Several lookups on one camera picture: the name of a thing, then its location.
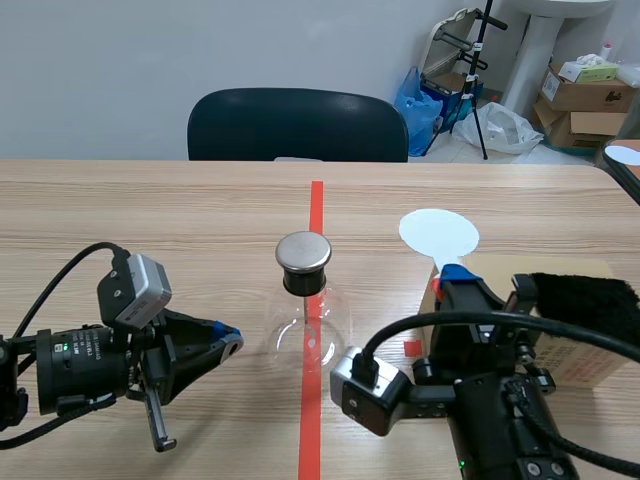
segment floor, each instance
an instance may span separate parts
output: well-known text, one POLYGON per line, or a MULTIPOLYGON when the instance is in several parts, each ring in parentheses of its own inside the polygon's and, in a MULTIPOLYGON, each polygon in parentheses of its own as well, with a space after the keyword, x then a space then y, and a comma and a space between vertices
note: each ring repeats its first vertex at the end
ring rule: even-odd
POLYGON ((444 133, 440 135, 429 153, 424 157, 409 157, 409 163, 484 163, 484 164, 550 164, 593 166, 583 157, 574 157, 556 152, 544 145, 536 145, 531 151, 521 155, 487 150, 489 160, 482 158, 482 150, 444 133))

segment silver cap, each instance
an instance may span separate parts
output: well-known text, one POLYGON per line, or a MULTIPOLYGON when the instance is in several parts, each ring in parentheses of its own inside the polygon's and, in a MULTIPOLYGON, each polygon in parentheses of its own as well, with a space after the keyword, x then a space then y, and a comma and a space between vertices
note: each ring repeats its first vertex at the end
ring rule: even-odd
POLYGON ((292 233, 276 247, 276 261, 291 273, 316 272, 324 268, 330 258, 331 244, 319 233, 292 233))

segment glass flask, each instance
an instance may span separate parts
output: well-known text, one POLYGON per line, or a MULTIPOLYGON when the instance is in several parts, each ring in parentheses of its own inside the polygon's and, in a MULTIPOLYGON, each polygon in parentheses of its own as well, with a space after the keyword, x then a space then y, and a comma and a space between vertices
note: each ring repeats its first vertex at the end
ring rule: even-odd
POLYGON ((267 348, 281 369, 330 369, 351 336, 344 294, 327 282, 331 244, 314 232, 296 232, 276 247, 284 271, 267 309, 267 348))

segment cardboard box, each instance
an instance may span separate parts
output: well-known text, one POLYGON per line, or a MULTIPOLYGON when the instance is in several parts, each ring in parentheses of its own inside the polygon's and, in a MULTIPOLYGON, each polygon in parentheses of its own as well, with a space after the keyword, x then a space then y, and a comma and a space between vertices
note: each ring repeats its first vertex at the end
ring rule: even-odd
POLYGON ((546 142, 576 155, 594 154, 618 134, 626 118, 624 113, 555 111, 541 99, 533 109, 545 132, 546 142))
POLYGON ((542 98, 552 110, 561 112, 626 113, 637 89, 619 80, 572 83, 550 67, 542 84, 542 98))
MULTIPOLYGON (((465 257, 464 264, 471 272, 482 277, 503 300, 513 291, 511 278, 516 273, 545 272, 613 278, 606 262, 594 259, 472 254, 465 257)), ((434 268, 429 286, 436 273, 434 268)), ((434 309, 435 293, 429 287, 420 305, 420 313, 433 312, 434 309)), ((431 331, 430 327, 423 329, 425 355, 429 353, 431 331)), ((536 365, 547 368, 556 384, 561 386, 593 388, 627 363, 626 359, 615 353, 546 334, 540 336, 534 350, 537 354, 536 365)))
POLYGON ((587 66, 576 62, 566 62, 560 69, 558 76, 573 83, 604 82, 616 78, 618 68, 615 63, 587 66))

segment tripod stand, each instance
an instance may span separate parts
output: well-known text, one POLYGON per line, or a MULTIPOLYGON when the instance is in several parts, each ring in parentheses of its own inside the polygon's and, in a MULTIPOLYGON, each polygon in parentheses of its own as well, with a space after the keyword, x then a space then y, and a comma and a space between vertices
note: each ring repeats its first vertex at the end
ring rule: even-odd
MULTIPOLYGON (((464 103, 465 100, 471 100, 471 110, 473 111, 473 116, 476 121, 476 128, 478 129, 478 137, 480 138, 480 145, 482 146, 482 155, 485 160, 488 160, 489 157, 487 156, 487 149, 484 146, 482 129, 480 128, 480 121, 478 120, 478 99, 477 99, 478 74, 476 72, 478 69, 481 69, 481 70, 486 69, 486 63, 480 60, 480 52, 482 52, 484 35, 487 30, 487 25, 491 24, 494 27, 499 28, 500 30, 506 30, 508 28, 507 24, 489 16, 489 14, 491 13, 492 6, 493 6, 493 0, 487 0, 487 5, 485 7, 484 12, 482 12, 481 10, 476 10, 476 16, 477 18, 482 19, 482 23, 480 25, 480 32, 478 33, 477 41, 475 41, 473 44, 470 45, 470 49, 473 50, 473 55, 468 55, 466 53, 467 49, 465 48, 465 45, 469 45, 469 43, 463 39, 457 38, 446 32, 443 32, 442 35, 440 35, 440 37, 438 38, 438 40, 447 42, 450 45, 454 45, 456 47, 460 47, 460 45, 462 45, 460 47, 459 58, 462 60, 469 60, 469 63, 471 65, 469 68, 469 73, 467 74, 467 77, 464 82, 462 95, 460 95, 460 97, 458 98, 458 102, 456 103, 456 105, 453 107, 453 109, 451 110, 451 112, 443 122, 443 125, 447 125, 449 120, 451 120, 451 117, 455 114, 453 123, 451 124, 451 127, 449 129, 449 134, 451 135, 453 133, 453 127, 457 123, 458 117, 460 116, 462 104, 464 103)), ((443 131, 442 128, 438 129, 436 134, 431 139, 431 142, 427 146, 427 149, 425 150, 423 156, 429 152, 429 149, 434 144, 434 142, 436 141, 440 133, 442 133, 442 131, 443 131)))

